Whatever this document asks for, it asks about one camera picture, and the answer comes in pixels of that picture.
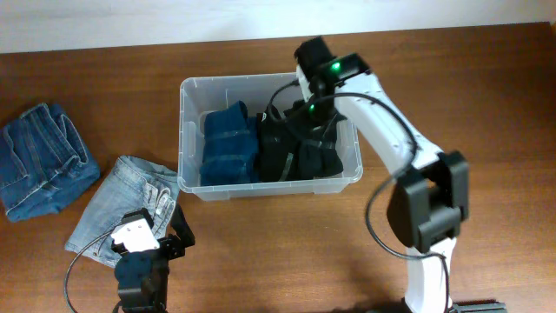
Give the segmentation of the small black garment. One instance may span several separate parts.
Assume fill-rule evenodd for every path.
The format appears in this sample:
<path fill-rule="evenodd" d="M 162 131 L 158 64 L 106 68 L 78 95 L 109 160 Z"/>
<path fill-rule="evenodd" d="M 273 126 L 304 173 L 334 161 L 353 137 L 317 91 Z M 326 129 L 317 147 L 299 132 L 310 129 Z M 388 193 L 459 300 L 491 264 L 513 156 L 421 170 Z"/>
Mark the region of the small black garment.
<path fill-rule="evenodd" d="M 298 177 L 302 180 L 335 176 L 343 171 L 336 150 L 337 123 L 345 117 L 335 114 L 329 122 L 316 125 L 306 122 L 299 133 L 301 142 L 297 150 Z"/>

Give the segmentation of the large black garment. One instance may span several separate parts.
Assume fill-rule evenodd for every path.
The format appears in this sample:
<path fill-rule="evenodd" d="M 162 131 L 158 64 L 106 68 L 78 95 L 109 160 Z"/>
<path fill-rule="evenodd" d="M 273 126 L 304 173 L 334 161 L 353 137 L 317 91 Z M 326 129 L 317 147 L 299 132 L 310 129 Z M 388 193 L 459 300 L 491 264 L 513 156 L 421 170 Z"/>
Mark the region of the large black garment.
<path fill-rule="evenodd" d="M 263 183 L 302 180 L 299 168 L 300 142 L 285 124 L 276 124 L 269 109 L 259 113 L 256 120 L 259 143 L 255 169 Z"/>

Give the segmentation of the light blue jeans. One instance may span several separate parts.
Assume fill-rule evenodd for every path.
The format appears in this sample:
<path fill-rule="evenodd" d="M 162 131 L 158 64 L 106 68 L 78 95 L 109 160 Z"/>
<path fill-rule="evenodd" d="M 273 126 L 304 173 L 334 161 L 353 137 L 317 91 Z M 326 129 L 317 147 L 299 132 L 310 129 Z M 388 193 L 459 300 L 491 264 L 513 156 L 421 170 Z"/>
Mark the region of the light blue jeans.
<path fill-rule="evenodd" d="M 139 157 L 120 156 L 89 201 L 64 248 L 82 251 L 84 256 L 113 268 L 121 256 L 111 249 L 111 237 L 92 246 L 88 244 L 114 229 L 125 214 L 142 208 L 153 219 L 155 237 L 166 236 L 179 191 L 177 173 L 173 170 Z"/>

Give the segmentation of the teal blue garment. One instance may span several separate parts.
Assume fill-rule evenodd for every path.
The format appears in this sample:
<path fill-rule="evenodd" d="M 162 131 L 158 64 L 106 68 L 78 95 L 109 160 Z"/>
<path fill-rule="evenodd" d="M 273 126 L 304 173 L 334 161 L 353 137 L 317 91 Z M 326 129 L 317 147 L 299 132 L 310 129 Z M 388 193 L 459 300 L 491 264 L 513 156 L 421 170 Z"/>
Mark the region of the teal blue garment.
<path fill-rule="evenodd" d="M 258 183 L 255 159 L 259 154 L 256 118 L 238 101 L 209 113 L 204 122 L 201 186 Z"/>

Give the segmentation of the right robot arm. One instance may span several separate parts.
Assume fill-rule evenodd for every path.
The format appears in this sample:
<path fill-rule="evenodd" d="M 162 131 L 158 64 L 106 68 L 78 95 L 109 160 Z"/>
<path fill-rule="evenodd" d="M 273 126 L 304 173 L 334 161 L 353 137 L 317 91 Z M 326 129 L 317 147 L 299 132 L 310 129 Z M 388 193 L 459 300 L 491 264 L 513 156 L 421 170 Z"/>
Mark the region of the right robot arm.
<path fill-rule="evenodd" d="M 424 137 L 382 89 L 356 53 L 336 57 L 322 37 L 294 53 L 304 111 L 322 121 L 339 113 L 369 142 L 389 172 L 370 197 L 394 187 L 387 221 L 406 247 L 389 254 L 407 262 L 401 312 L 452 312 L 449 275 L 453 249 L 469 213 L 469 167 L 459 151 L 445 153 Z"/>

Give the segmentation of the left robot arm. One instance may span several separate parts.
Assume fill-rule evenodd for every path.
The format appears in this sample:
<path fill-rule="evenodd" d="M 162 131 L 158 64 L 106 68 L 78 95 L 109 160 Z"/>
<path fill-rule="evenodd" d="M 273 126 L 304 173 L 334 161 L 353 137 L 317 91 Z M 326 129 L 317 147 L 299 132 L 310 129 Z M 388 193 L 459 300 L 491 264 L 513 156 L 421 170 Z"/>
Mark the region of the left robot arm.
<path fill-rule="evenodd" d="M 125 214 L 110 232 L 111 249 L 121 256 L 114 275 L 119 302 L 115 312 L 166 313 L 169 262 L 185 256 L 195 244 L 195 236 L 180 205 L 170 218 L 175 231 L 162 238 L 153 232 L 154 220 L 147 209 Z"/>

